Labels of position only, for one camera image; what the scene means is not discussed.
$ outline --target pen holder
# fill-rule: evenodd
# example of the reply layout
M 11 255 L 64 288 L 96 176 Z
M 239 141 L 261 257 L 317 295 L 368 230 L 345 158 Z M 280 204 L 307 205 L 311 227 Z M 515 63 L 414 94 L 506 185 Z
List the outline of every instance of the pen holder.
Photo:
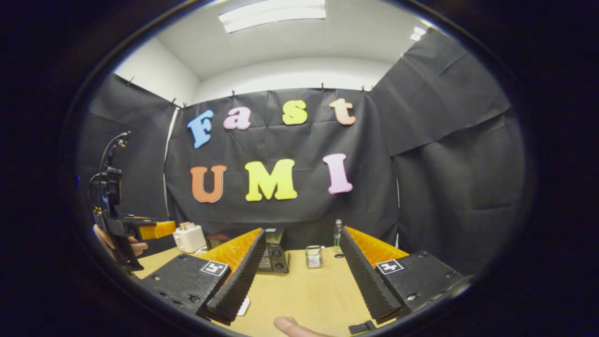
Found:
M 322 267 L 322 250 L 324 246 L 308 246 L 305 248 L 305 264 L 308 268 Z

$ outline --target foam letter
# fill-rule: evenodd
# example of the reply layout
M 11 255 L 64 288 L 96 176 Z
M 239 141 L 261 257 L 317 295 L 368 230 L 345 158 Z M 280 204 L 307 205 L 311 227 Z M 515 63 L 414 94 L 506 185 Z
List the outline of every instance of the foam letter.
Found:
M 335 117 L 339 123 L 351 125 L 356 122 L 356 118 L 354 116 L 350 116 L 347 112 L 347 109 L 353 108 L 353 105 L 352 103 L 346 103 L 345 98 L 339 98 L 338 100 L 335 100 L 329 104 L 329 106 L 335 108 Z
M 196 149 L 210 140 L 210 135 L 206 132 L 209 132 L 212 129 L 212 124 L 209 120 L 212 117 L 214 117 L 212 110 L 206 110 L 203 114 L 194 118 L 187 125 L 187 127 L 190 128 L 191 132 L 193 133 L 193 138 L 195 139 L 193 146 Z
M 331 177 L 331 187 L 329 187 L 329 193 L 344 193 L 352 190 L 353 185 L 347 182 L 345 175 L 345 166 L 343 161 L 347 158 L 344 154 L 332 154 L 322 158 L 328 167 L 329 175 Z
M 223 125 L 226 129 L 245 130 L 250 126 L 250 109 L 247 107 L 239 107 L 231 109 L 228 113 L 229 117 L 225 119 Z
M 214 173 L 214 189 L 211 193 L 204 191 L 204 173 L 208 172 L 205 167 L 194 167 L 191 169 L 191 193 L 201 203 L 214 203 L 223 196 L 223 173 L 226 166 L 216 165 L 210 171 Z
M 287 101 L 283 104 L 283 122 L 287 125 L 302 124 L 308 119 L 308 113 L 304 109 L 304 101 Z
M 258 186 L 264 193 L 266 199 L 273 196 L 274 187 L 277 192 L 274 197 L 279 200 L 294 199 L 298 193 L 294 190 L 291 168 L 295 161 L 291 159 L 281 159 L 275 164 L 272 174 L 268 174 L 264 165 L 259 161 L 252 161 L 246 164 L 246 170 L 250 176 L 250 188 L 246 195 L 247 201 L 260 201 L 262 194 L 258 191 Z

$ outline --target white wall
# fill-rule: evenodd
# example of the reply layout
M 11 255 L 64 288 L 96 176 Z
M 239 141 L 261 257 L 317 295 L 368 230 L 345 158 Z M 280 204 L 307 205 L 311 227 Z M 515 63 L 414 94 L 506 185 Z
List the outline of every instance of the white wall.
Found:
M 123 61 L 114 71 L 154 94 L 182 106 L 190 105 L 198 91 L 198 77 L 157 38 L 152 38 Z
M 350 58 L 297 58 L 254 64 L 228 71 L 199 84 L 193 103 L 254 91 L 320 88 L 367 91 L 393 66 Z

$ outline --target black curtain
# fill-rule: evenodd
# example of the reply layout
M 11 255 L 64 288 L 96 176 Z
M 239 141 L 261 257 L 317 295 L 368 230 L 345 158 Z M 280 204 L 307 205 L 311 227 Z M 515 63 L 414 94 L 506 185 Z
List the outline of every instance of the black curtain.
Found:
M 108 142 L 120 133 L 131 131 L 127 147 L 117 152 L 114 166 L 123 172 L 120 214 L 167 219 L 164 197 L 164 153 L 168 127 L 175 111 L 169 101 L 127 84 L 115 74 L 107 77 L 98 89 L 87 110 L 82 125 L 77 155 L 79 192 L 87 200 L 89 181 L 100 166 Z M 92 207 L 87 204 L 90 218 Z M 175 246 L 172 236 L 148 242 L 142 256 L 151 255 Z
M 478 273 L 523 221 L 526 156 L 490 72 L 429 29 L 371 93 L 398 177 L 400 248 Z
M 353 104 L 353 125 L 342 125 L 329 103 L 344 98 Z M 282 106 L 303 100 L 307 120 L 285 125 Z M 229 110 L 248 107 L 246 130 L 228 130 L 223 122 Z M 210 140 L 194 148 L 187 124 L 211 110 Z M 207 236 L 216 233 L 234 237 L 258 227 L 286 229 L 290 238 L 285 249 L 308 245 L 332 245 L 335 219 L 395 244 L 397 186 L 390 157 L 380 135 L 376 107 L 368 95 L 353 90 L 288 89 L 226 97 L 187 107 L 179 112 L 169 142 L 166 162 L 169 204 L 176 221 L 192 221 Z M 329 171 L 323 157 L 347 155 L 344 166 L 353 190 L 330 194 Z M 260 161 L 270 173 L 278 160 L 292 159 L 293 200 L 246 201 L 249 174 L 246 163 Z M 214 203 L 201 203 L 191 190 L 190 169 L 208 168 L 205 190 L 213 190 L 210 167 L 225 165 L 223 195 Z

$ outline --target pink letter i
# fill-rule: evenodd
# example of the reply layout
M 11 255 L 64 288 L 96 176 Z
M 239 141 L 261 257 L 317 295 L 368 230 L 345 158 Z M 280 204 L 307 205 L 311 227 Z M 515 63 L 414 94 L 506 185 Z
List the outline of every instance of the pink letter i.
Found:
M 344 193 L 352 190 L 353 185 L 347 182 L 345 175 L 345 166 L 343 161 L 347 158 L 344 154 L 332 154 L 322 158 L 328 167 L 329 175 L 331 176 L 331 187 L 329 187 L 329 193 Z

